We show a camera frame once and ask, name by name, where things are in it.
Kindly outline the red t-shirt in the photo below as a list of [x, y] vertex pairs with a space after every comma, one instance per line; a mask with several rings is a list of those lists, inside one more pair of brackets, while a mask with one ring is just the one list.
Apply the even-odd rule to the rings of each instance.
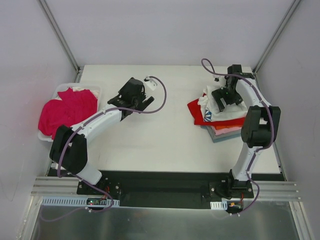
[[239, 105], [227, 105], [223, 111], [219, 111], [217, 103], [205, 93], [198, 99], [187, 104], [194, 118], [194, 125], [222, 128], [241, 127], [247, 114], [244, 103]]

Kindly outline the orange t-shirt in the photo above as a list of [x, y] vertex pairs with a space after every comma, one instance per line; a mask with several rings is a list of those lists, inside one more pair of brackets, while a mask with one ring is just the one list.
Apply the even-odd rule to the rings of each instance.
[[232, 130], [238, 130], [241, 129], [241, 125], [217, 125], [213, 126], [215, 130], [223, 130], [223, 129], [232, 129]]

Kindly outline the grey t-shirt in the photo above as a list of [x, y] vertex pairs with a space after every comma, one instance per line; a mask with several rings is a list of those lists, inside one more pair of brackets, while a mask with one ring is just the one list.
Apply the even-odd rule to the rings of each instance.
[[241, 136], [241, 129], [221, 134], [215, 133], [214, 128], [211, 126], [207, 126], [206, 129], [214, 143], [234, 139]]

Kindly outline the pink t-shirt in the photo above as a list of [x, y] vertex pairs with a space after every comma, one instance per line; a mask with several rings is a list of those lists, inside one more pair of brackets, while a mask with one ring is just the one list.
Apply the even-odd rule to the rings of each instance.
[[228, 133], [239, 132], [242, 129], [241, 127], [238, 127], [238, 126], [221, 128], [221, 129], [217, 129], [214, 126], [212, 126], [211, 128], [216, 136], [220, 136], [220, 135], [224, 135], [224, 134], [228, 134]]

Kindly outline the blue-grey t-shirt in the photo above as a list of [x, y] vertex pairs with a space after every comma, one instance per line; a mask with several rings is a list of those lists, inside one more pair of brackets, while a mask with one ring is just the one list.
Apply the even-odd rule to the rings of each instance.
[[227, 141], [227, 140], [231, 140], [231, 139], [235, 139], [235, 138], [239, 138], [241, 136], [241, 134], [234, 134], [234, 135], [219, 135], [219, 136], [214, 136], [212, 138], [212, 141], [214, 143], [219, 143], [219, 142], [224, 142], [224, 141]]

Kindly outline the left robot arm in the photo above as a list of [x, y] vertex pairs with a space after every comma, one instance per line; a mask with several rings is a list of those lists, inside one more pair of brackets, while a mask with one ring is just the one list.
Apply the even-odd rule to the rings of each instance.
[[71, 174], [88, 182], [88, 188], [96, 195], [103, 193], [106, 182], [101, 179], [102, 172], [88, 161], [88, 145], [107, 128], [128, 117], [133, 109], [144, 111], [155, 99], [143, 96], [131, 98], [126, 102], [116, 96], [94, 115], [71, 127], [61, 125], [55, 134], [49, 158]]

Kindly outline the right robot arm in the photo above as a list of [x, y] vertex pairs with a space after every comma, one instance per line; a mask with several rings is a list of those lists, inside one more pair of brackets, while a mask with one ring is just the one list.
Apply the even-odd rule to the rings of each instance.
[[243, 146], [234, 167], [229, 171], [225, 193], [232, 198], [252, 181], [252, 170], [261, 153], [276, 140], [281, 110], [272, 106], [262, 95], [250, 73], [217, 74], [221, 85], [211, 96], [217, 101], [220, 112], [227, 104], [244, 103], [247, 113], [241, 129]]

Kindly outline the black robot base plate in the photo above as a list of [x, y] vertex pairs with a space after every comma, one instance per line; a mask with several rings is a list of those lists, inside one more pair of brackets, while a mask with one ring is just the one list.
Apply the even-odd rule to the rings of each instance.
[[223, 197], [253, 199], [250, 181], [237, 182], [229, 173], [102, 171], [96, 188], [84, 182], [78, 195], [99, 196], [106, 191], [122, 207], [209, 209]]

